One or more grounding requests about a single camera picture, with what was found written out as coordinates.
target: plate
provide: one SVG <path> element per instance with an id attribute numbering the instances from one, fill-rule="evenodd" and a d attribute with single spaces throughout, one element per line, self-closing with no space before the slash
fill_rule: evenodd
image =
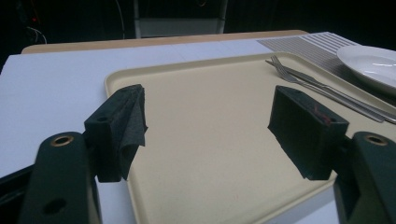
<path id="1" fill-rule="evenodd" d="M 337 50 L 337 57 L 367 85 L 396 96 L 396 51 L 346 46 Z"/>

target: white cable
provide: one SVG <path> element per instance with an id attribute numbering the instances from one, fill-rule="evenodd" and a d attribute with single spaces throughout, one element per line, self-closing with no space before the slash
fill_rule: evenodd
<path id="1" fill-rule="evenodd" d="M 120 8 L 120 4 L 119 4 L 119 0 L 115 0 L 117 3 L 117 7 L 119 8 L 119 12 L 120 12 L 120 19 L 121 19 L 121 27 L 122 27 L 122 39 L 125 39 L 125 27 L 123 24 L 123 17 L 122 17 L 122 12 L 121 12 L 121 8 Z"/>
<path id="2" fill-rule="evenodd" d="M 46 38 L 40 31 L 38 31 L 37 29 L 32 28 L 32 27 L 30 27 L 30 26 L 26 26 L 26 28 L 35 31 L 36 36 L 38 36 L 38 34 L 40 34 L 41 36 L 43 36 L 44 44 L 47 44 L 47 38 Z"/>

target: fork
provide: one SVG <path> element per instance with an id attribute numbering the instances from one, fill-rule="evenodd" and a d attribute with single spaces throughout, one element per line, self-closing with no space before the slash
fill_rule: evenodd
<path id="1" fill-rule="evenodd" d="M 339 96 L 339 95 L 335 95 L 335 94 L 331 94 L 327 91 L 322 90 L 321 88 L 318 88 L 316 86 L 313 86 L 311 84 L 308 84 L 306 82 L 300 81 L 298 80 L 296 77 L 292 76 L 291 74 L 289 74 L 286 69 L 283 67 L 282 63 L 280 63 L 279 59 L 274 55 L 271 57 L 271 60 L 274 63 L 274 67 L 276 68 L 276 71 L 280 74 L 280 77 L 290 83 L 295 83 L 295 84 L 299 84 L 303 87 L 306 87 L 310 90 L 316 91 L 332 100 L 334 100 L 335 102 L 341 104 L 341 105 L 345 105 L 348 108 L 355 110 L 356 112 L 366 116 L 369 119 L 375 120 L 377 122 L 384 122 L 384 117 L 376 114 L 373 111 L 367 110 L 359 105 L 356 105 L 355 103 L 349 101 L 347 98 L 343 97 L 343 96 Z"/>

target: tray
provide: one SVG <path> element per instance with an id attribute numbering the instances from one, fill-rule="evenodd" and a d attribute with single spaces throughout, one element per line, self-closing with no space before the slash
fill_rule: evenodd
<path id="1" fill-rule="evenodd" d="M 296 55 L 280 61 L 388 112 L 396 109 Z M 128 179 L 137 223 L 262 223 L 332 185 L 302 179 L 267 129 L 276 85 L 306 92 L 357 131 L 396 141 L 376 123 L 277 76 L 273 54 L 136 68 L 106 78 L 106 92 L 142 84 L 146 147 Z"/>

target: table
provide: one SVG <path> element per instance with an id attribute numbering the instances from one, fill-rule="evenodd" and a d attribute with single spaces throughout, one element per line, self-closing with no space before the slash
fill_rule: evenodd
<path id="1" fill-rule="evenodd" d="M 202 43 L 202 42 L 211 42 L 211 41 L 222 41 L 222 40 L 238 40 L 238 39 L 246 39 L 246 38 L 265 38 L 265 37 L 276 37 L 276 36 L 285 36 L 285 35 L 304 35 L 307 34 L 304 31 L 276 31 L 276 32 L 258 32 L 258 33 L 244 33 L 244 34 L 227 34 L 227 35 L 195 35 L 195 36 L 177 36 L 177 37 L 165 37 L 165 38 L 151 38 L 151 39 L 133 39 L 133 40 L 114 40 L 114 41 L 98 41 L 98 42 L 86 42 L 86 43 L 66 43 L 66 44 L 52 44 L 52 45 L 39 45 L 39 46 L 32 46 L 24 49 L 21 53 L 21 58 L 23 59 L 23 55 L 28 55 L 32 53 L 51 53 L 51 56 L 53 57 L 58 57 L 59 54 L 56 52 L 68 52 L 68 51 L 75 51 L 75 50 L 92 50 L 92 49 L 124 49 L 124 48 L 130 48 L 130 47 L 152 47 L 152 46 L 164 46 L 164 45 L 171 45 L 171 44 L 188 44 L 188 43 Z M 35 59 L 39 59 L 41 56 L 44 56 L 44 54 L 35 54 Z M 100 66 L 101 64 L 90 64 L 90 66 Z M 44 69 L 44 67 L 37 67 L 34 68 L 36 71 L 39 71 L 40 69 Z M 88 107 L 91 107 L 92 109 L 87 108 L 84 113 L 78 113 L 78 109 L 81 106 L 81 104 L 86 104 L 87 101 L 80 101 L 78 99 L 70 99 L 68 95 L 63 95 L 62 91 L 66 91 L 66 85 L 68 83 L 74 83 L 73 80 L 67 79 L 67 77 L 62 77 L 59 79 L 56 77 L 56 72 L 57 68 L 52 67 L 51 64 L 45 64 L 45 69 L 46 71 L 51 71 L 54 73 L 53 76 L 43 76 L 42 81 L 48 81 L 48 83 L 51 84 L 51 86 L 46 85 L 46 83 L 39 83 L 37 84 L 42 84 L 40 86 L 41 91 L 43 88 L 46 90 L 50 91 L 43 91 L 40 93 L 34 92 L 33 89 L 29 89 L 29 87 L 22 88 L 21 91 L 19 91 L 17 88 L 9 88 L 10 91 L 5 92 L 5 95 L 0 94 L 0 100 L 2 101 L 2 104 L 7 106 L 12 106 L 13 109 L 16 110 L 16 114 L 21 116 L 21 123 L 24 124 L 26 121 L 26 125 L 33 125 L 32 127 L 27 127 L 26 130 L 22 130 L 21 134 L 23 134 L 23 144 L 20 146 L 15 146 L 16 144 L 15 141 L 18 140 L 18 133 L 19 133 L 19 128 L 22 128 L 22 124 L 18 125 L 11 125 L 7 123 L 7 120 L 2 120 L 2 124 L 5 124 L 4 127 L 18 127 L 14 128 L 15 130 L 3 130 L 0 135 L 3 135 L 5 137 L 8 137 L 10 140 L 7 142 L 2 142 L 3 146 L 7 146 L 7 148 L 4 148 L 4 150 L 7 150 L 6 152 L 2 153 L 16 153 L 15 157 L 17 157 L 16 161 L 17 162 L 8 162 L 6 165 L 3 163 L 1 165 L 1 169 L 3 172 L 12 172 L 16 171 L 18 169 L 21 169 L 23 166 L 27 166 L 31 164 L 31 161 L 34 159 L 35 155 L 35 150 L 36 150 L 36 145 L 37 141 L 35 141 L 34 138 L 39 138 L 41 140 L 44 140 L 45 137 L 48 137 L 52 134 L 56 134 L 59 132 L 64 132 L 64 131 L 69 131 L 70 129 L 77 129 L 77 131 L 81 132 L 82 129 L 82 123 L 80 123 L 80 120 L 86 119 L 92 112 L 95 107 L 97 107 L 100 103 L 102 103 L 106 99 L 105 91 L 104 91 L 104 86 L 103 86 L 103 80 L 84 80 L 84 82 L 90 82 L 93 86 L 95 86 L 95 89 L 89 90 L 89 94 L 87 94 L 87 98 L 90 98 L 88 101 L 90 105 Z M 29 77 L 29 74 L 21 74 L 21 77 Z M 2 84 L 2 81 L 6 81 L 10 85 L 15 84 L 17 85 L 20 83 L 21 80 L 17 80 L 18 77 L 11 78 L 9 76 L 6 77 L 0 77 L 0 85 Z M 74 91 L 82 91 L 81 89 L 85 88 L 83 85 L 75 85 L 75 90 Z M 29 95 L 32 97 L 32 103 L 29 105 L 18 105 L 18 99 L 23 95 L 23 97 L 26 97 L 26 95 Z M 48 99 L 51 99 L 53 101 L 47 102 L 47 103 L 42 103 L 40 100 L 41 98 L 46 98 L 43 94 L 55 94 L 55 97 L 50 97 L 47 96 Z M 44 106 L 46 106 L 45 109 L 43 108 L 37 108 L 35 107 L 34 101 L 40 101 L 40 104 L 42 103 Z M 15 146 L 17 149 L 16 152 L 11 151 L 11 147 Z M 22 151 L 23 155 L 18 154 L 19 150 L 24 150 Z M 103 219 L 105 223 L 131 223 L 134 220 L 133 214 L 131 214 L 130 211 L 132 211 L 132 206 L 131 202 L 129 200 L 129 197 L 126 196 L 128 195 L 128 189 L 126 187 L 126 184 L 124 182 L 120 183 L 112 183 L 112 184 L 100 184 L 99 185 L 99 191 L 100 191 L 100 199 L 101 199 L 101 206 L 102 206 L 102 212 L 103 212 Z"/>

